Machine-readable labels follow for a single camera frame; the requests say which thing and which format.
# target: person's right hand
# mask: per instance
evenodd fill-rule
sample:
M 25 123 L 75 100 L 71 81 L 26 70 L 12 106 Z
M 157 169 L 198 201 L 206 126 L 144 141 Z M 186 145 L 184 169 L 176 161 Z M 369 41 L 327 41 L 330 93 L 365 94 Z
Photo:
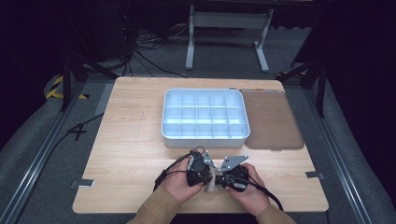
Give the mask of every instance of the person's right hand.
M 248 169 L 248 175 L 251 178 L 253 178 L 262 187 L 265 187 L 264 182 L 257 174 L 254 166 L 249 163 L 244 163 L 242 166 Z M 247 185 L 247 188 L 242 192 L 238 192 L 230 187 L 226 187 L 226 190 L 233 198 L 240 202 L 251 215 L 255 217 L 270 205 L 268 196 L 252 185 Z

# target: electronic device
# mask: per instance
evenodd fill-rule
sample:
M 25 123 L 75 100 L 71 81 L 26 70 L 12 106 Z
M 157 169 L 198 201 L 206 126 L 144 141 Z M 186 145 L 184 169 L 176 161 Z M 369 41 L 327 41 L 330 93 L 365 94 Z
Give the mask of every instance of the electronic device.
M 163 180 L 173 172 L 169 172 L 176 164 L 184 159 L 191 157 L 186 170 L 187 183 L 190 187 L 199 183 L 206 185 L 213 177 L 215 177 L 215 184 L 221 185 L 223 188 L 230 187 L 238 192 L 243 192 L 248 188 L 248 185 L 254 186 L 268 197 L 273 199 L 278 208 L 283 211 L 282 204 L 279 199 L 272 194 L 267 188 L 259 185 L 259 183 L 248 175 L 248 169 L 240 163 L 247 160 L 248 156 L 225 157 L 222 165 L 218 169 L 218 175 L 213 176 L 210 172 L 210 167 L 216 168 L 216 164 L 210 158 L 208 152 L 203 147 L 196 147 L 190 152 L 173 162 L 168 168 L 164 169 L 155 180 L 154 190 L 161 185 Z

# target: sleeve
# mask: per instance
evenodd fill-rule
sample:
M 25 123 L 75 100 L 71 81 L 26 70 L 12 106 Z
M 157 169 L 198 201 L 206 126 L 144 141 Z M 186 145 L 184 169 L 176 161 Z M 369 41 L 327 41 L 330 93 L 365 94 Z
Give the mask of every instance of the sleeve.
M 295 224 L 296 222 L 291 219 L 286 213 L 280 211 L 273 205 L 270 205 L 262 211 L 256 220 L 260 224 Z
M 159 186 L 140 206 L 136 216 L 128 224 L 168 224 L 180 207 L 181 203 Z

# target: metal stand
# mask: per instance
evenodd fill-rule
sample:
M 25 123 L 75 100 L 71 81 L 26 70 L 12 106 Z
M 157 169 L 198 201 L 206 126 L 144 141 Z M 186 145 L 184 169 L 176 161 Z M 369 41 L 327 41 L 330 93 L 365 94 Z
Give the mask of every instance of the metal stand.
M 273 16 L 273 9 L 267 14 L 245 14 L 245 13 L 218 13 L 218 12 L 195 12 L 194 5 L 190 6 L 190 39 L 187 49 L 186 69 L 191 70 L 194 59 L 194 27 L 225 27 L 242 29 L 262 29 L 259 41 L 254 42 L 257 57 L 264 73 L 269 72 L 262 46 L 268 33 L 268 28 Z
M 326 86 L 326 69 L 324 62 L 310 62 L 305 63 L 288 73 L 280 73 L 276 80 L 283 82 L 288 78 L 294 77 L 306 70 L 304 78 L 301 80 L 300 85 L 304 89 L 311 89 L 316 80 L 318 79 L 318 93 L 317 93 L 317 110 L 321 117 L 323 114 L 323 101 Z
M 71 102 L 71 74 L 74 75 L 78 82 L 85 82 L 88 79 L 88 74 L 85 71 L 83 64 L 87 64 L 98 72 L 104 75 L 116 79 L 118 75 L 108 71 L 100 64 L 93 62 L 82 55 L 76 53 L 69 53 L 64 57 L 62 75 L 64 77 L 64 103 L 62 105 L 61 111 L 65 111 Z

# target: person's left hand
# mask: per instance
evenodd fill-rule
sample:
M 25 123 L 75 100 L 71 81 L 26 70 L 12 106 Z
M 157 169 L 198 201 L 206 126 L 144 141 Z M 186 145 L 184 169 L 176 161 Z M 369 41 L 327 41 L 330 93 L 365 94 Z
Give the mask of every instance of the person's left hand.
M 184 159 L 180 163 L 176 164 L 168 173 L 168 175 L 161 186 L 169 191 L 180 203 L 185 203 L 192 196 L 201 191 L 203 183 L 197 184 L 190 187 L 187 183 L 187 165 L 189 164 L 189 158 Z

